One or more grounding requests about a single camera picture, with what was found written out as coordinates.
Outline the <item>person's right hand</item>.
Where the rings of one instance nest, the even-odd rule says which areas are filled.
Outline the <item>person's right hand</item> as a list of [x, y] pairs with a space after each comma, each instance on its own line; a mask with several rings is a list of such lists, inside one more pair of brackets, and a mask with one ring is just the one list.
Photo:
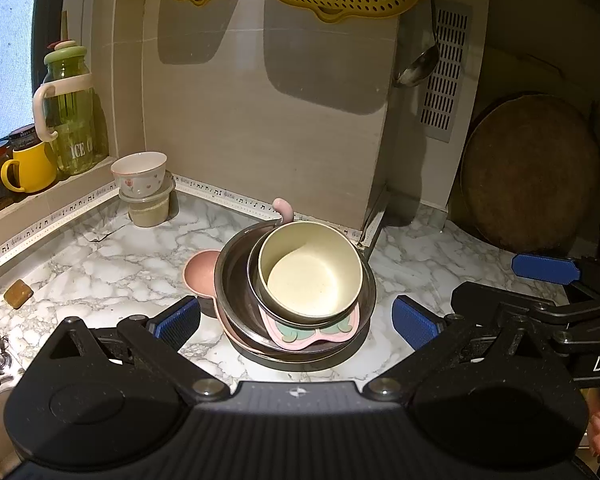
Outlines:
[[600, 390], [589, 388], [585, 400], [588, 404], [588, 447], [594, 456], [600, 457]]

